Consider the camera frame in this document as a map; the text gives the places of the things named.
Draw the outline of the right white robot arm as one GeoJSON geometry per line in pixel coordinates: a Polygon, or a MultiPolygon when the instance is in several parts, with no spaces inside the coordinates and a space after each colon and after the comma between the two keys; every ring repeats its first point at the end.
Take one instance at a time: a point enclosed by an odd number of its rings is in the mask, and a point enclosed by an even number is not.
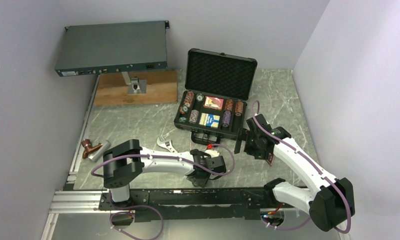
{"type": "Polygon", "coordinates": [[[306,184],[296,187],[277,178],[264,186],[264,203],[274,208],[280,203],[293,206],[309,215],[322,231],[335,229],[348,233],[355,214],[353,185],[347,178],[337,178],[314,161],[283,127],[272,128],[262,114],[247,120],[248,128],[238,132],[235,152],[244,152],[257,160],[282,160],[306,184]]]}

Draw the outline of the triangular all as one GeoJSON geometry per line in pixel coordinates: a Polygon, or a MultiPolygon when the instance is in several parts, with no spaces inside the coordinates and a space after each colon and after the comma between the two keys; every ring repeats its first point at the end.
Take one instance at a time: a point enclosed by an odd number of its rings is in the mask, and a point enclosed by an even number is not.
{"type": "Polygon", "coordinates": [[[271,155],[268,157],[268,159],[266,160],[266,162],[272,166],[273,165],[273,161],[274,161],[274,155],[271,155]]]}

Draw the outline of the blue texas holdem card box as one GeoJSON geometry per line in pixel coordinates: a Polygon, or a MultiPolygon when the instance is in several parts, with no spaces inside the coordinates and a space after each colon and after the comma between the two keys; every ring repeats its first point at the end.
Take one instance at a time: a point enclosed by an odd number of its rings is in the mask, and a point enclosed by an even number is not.
{"type": "Polygon", "coordinates": [[[220,123],[220,116],[209,113],[202,113],[199,120],[199,125],[217,129],[220,123]]]}

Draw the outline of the red playing card deck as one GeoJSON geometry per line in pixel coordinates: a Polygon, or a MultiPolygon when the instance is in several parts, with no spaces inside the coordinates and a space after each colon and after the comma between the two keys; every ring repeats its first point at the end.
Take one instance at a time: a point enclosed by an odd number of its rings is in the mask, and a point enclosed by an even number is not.
{"type": "Polygon", "coordinates": [[[204,100],[204,107],[214,110],[222,110],[224,105],[224,99],[212,96],[206,96],[204,100]]]}

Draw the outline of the black poker set case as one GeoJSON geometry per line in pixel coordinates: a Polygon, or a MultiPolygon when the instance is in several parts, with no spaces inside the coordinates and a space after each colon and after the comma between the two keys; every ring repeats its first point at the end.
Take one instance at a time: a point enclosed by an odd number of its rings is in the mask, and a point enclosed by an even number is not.
{"type": "Polygon", "coordinates": [[[179,103],[174,125],[176,128],[191,133],[191,141],[197,144],[208,145],[219,143],[222,139],[236,140],[238,131],[243,128],[257,61],[253,58],[235,56],[225,53],[212,52],[192,48],[188,51],[187,69],[182,99],[179,103]],[[195,96],[192,106],[186,114],[181,114],[179,108],[183,106],[186,93],[192,91],[195,96]],[[222,110],[205,108],[204,101],[196,101],[196,95],[224,99],[222,110]],[[229,127],[222,127],[224,106],[226,100],[234,100],[232,118],[229,127]],[[235,116],[236,102],[243,102],[243,115],[235,116]],[[200,112],[196,124],[189,123],[191,110],[200,112]],[[218,128],[199,125],[202,113],[220,116],[218,128]],[[179,117],[186,117],[186,122],[178,122],[179,117]]]}

